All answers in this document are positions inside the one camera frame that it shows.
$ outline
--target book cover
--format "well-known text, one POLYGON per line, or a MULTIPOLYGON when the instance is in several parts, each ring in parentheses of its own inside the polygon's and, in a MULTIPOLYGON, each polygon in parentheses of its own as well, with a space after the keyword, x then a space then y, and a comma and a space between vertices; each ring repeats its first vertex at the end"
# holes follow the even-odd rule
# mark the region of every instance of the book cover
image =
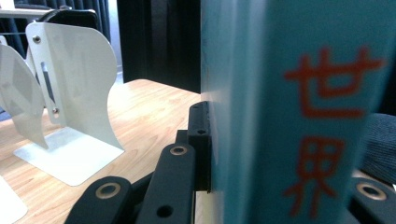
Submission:
POLYGON ((202 1, 208 220, 337 223, 393 64, 393 1, 202 1))

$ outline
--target chinese characters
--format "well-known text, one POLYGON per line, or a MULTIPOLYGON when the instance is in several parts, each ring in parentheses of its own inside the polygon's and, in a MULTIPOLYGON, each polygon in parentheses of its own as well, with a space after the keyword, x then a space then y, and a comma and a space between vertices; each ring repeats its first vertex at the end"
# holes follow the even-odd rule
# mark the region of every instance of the chinese characters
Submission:
MULTIPOLYGON (((312 67, 308 55, 301 58, 300 67, 289 71, 284 78, 297 81, 299 84, 300 108, 304 117, 309 119, 358 119, 364 115, 361 108, 320 108, 315 107, 311 101, 311 94, 317 94, 319 99, 326 100, 339 97, 352 96, 359 93, 361 83, 367 71, 381 68, 385 63, 382 60, 371 60, 369 50, 361 48, 356 62, 346 64, 332 64, 330 50, 323 49, 319 54, 317 67, 312 67), (350 81, 345 86, 332 87, 330 78, 349 76, 350 81), (310 91, 310 80, 315 79, 317 91, 310 91)), ((320 195, 325 194, 336 198, 337 193, 326 184, 326 179, 335 175, 338 162, 346 150, 344 139, 327 136, 304 136, 299 148, 297 176, 299 182, 283 191, 289 197, 295 195, 295 201, 290 209, 292 217, 297 216, 304 204, 305 195, 311 191, 309 216, 318 215, 320 195)))
POLYGON ((358 108, 314 108, 310 101, 309 80, 318 80, 318 96, 322 99, 348 96, 356 93, 365 72, 375 70, 384 65, 381 60, 370 60, 368 49, 362 48, 356 62, 347 64, 331 64, 329 49, 320 52, 319 63, 316 68, 311 67, 309 57, 304 55, 301 59, 300 68, 296 71, 287 72, 286 80, 297 80, 300 84, 300 104, 303 115, 309 118, 359 118, 363 111, 358 108), (331 77, 351 76, 351 82, 345 87, 329 87, 331 77))

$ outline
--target wooden tabletop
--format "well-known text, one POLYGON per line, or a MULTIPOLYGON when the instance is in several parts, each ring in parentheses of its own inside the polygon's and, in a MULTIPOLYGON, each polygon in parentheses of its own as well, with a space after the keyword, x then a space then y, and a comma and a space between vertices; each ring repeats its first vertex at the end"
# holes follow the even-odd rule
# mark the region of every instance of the wooden tabletop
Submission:
MULTIPOLYGON (((190 91, 148 80, 114 86, 108 97, 108 115, 125 152, 77 187, 65 183, 17 158, 13 151, 29 144, 12 120, 0 122, 0 175, 28 207, 17 223, 63 223, 71 207, 95 180, 122 176, 132 183, 152 172, 161 150, 175 142, 179 129, 187 129, 189 107, 201 100, 190 91)), ((44 133, 59 126, 43 118, 44 133)))

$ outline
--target white metal bookend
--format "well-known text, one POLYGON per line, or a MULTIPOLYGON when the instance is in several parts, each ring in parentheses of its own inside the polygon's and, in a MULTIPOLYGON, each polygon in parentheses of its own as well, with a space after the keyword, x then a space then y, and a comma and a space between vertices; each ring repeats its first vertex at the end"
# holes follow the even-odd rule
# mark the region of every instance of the white metal bookend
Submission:
POLYGON ((0 45, 0 106, 11 115, 25 138, 47 148, 41 128, 44 99, 21 55, 0 45))
POLYGON ((27 213, 26 205, 0 176, 0 223, 15 223, 27 213))
MULTIPOLYGON (((28 63, 35 68, 29 70, 25 63, 24 74, 30 72, 23 78, 35 81, 32 72, 37 72, 49 118, 64 128, 45 137, 48 149, 33 140, 14 154, 68 185, 79 185, 123 152, 107 114, 117 74, 114 53, 102 34, 90 28, 35 22, 26 36, 28 63)), ((18 131, 29 138, 30 131, 18 131)))

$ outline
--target screw hole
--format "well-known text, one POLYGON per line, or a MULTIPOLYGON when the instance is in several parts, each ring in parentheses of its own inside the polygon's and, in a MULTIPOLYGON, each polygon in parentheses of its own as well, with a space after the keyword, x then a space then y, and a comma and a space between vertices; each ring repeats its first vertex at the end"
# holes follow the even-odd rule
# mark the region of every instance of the screw hole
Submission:
POLYGON ((180 156, 185 154, 187 149, 185 147, 172 147, 170 151, 173 155, 180 156))
POLYGON ((204 134, 204 133, 206 133, 205 130, 198 130, 197 132, 198 132, 198 134, 204 134))
POLYGON ((99 199, 109 199, 116 196, 120 192, 120 184, 106 183, 96 190, 95 195, 99 199))
POLYGON ((158 217, 170 217, 170 216, 172 216, 172 213, 173 213, 173 208, 169 205, 161 206, 157 210, 158 217))
POLYGON ((370 195, 373 195, 373 196, 378 196, 378 195, 379 195, 379 192, 378 192, 376 189, 373 189, 373 188, 363 187, 363 190, 364 190, 366 193, 368 193, 368 194, 370 194, 370 195))
POLYGON ((374 185, 368 183, 359 183, 357 185, 357 189, 367 198, 377 201, 384 201, 387 199, 387 194, 382 189, 379 189, 374 185))

